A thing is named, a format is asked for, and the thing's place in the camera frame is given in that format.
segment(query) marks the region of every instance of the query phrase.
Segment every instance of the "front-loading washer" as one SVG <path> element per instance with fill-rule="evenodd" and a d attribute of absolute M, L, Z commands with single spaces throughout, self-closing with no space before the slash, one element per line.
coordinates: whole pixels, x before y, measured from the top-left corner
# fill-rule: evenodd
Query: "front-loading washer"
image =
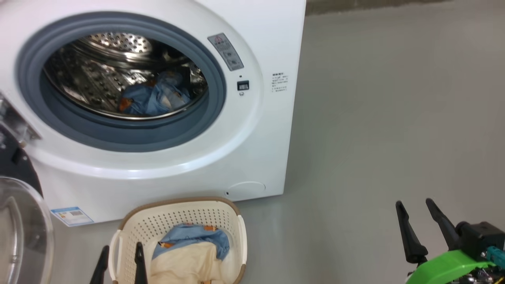
<path fill-rule="evenodd" d="M 156 200 L 282 194 L 304 12 L 304 0 L 0 2 L 0 116 L 52 213 L 74 226 Z"/>

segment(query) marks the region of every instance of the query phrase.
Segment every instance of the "laundry basket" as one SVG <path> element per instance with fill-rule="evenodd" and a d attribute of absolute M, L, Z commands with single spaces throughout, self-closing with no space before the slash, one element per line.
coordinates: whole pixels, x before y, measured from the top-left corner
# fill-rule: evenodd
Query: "laundry basket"
<path fill-rule="evenodd" d="M 215 226 L 227 234 L 230 250 L 223 260 L 222 271 L 225 270 L 223 273 L 226 274 L 223 278 L 230 280 L 223 280 L 226 284 L 239 283 L 247 261 L 244 220 L 231 201 L 215 197 L 157 202 L 140 206 L 128 213 L 111 240 L 109 272 L 113 283 L 135 283 L 137 242 L 142 242 L 144 247 L 149 280 L 151 257 L 157 242 L 171 228 L 181 223 Z"/>

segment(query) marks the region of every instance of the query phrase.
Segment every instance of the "laundry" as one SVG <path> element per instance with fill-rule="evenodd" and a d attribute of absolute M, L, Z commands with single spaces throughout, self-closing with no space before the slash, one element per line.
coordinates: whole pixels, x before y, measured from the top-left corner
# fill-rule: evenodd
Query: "laundry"
<path fill-rule="evenodd" d="M 131 115 L 158 116 L 177 110 L 191 101 L 186 88 L 178 88 L 183 76 L 175 71 L 158 75 L 154 86 L 138 84 L 127 87 L 118 105 L 119 111 Z"/>
<path fill-rule="evenodd" d="M 213 226 L 180 224 L 158 242 L 150 265 L 150 284 L 225 284 L 221 264 L 228 236 Z"/>

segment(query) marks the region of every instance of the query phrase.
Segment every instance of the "concrete floor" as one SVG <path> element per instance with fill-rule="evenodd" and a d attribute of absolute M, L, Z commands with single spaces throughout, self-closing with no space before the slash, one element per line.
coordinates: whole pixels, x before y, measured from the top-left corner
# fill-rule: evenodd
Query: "concrete floor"
<path fill-rule="evenodd" d="M 505 228 L 504 15 L 461 0 L 306 19 L 285 194 L 238 203 L 242 283 L 402 283 L 399 199 L 429 258 L 446 246 L 427 197 Z M 52 283 L 88 283 L 118 223 L 55 220 Z"/>

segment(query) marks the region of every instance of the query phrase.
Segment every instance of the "blue clothes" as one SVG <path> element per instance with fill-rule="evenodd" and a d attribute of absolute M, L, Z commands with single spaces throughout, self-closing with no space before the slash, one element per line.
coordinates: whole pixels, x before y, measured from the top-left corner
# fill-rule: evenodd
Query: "blue clothes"
<path fill-rule="evenodd" d="M 122 98 L 132 99 L 131 105 L 123 112 L 132 115 L 157 116 L 185 106 L 191 101 L 185 88 L 178 89 L 182 75 L 174 71 L 158 75 L 154 87 L 144 84 L 127 87 Z"/>
<path fill-rule="evenodd" d="M 216 245 L 216 258 L 221 260 L 226 257 L 230 250 L 228 236 L 222 230 L 210 226 L 179 224 L 173 227 L 158 242 L 153 253 L 153 259 L 164 252 L 201 242 L 210 242 Z"/>

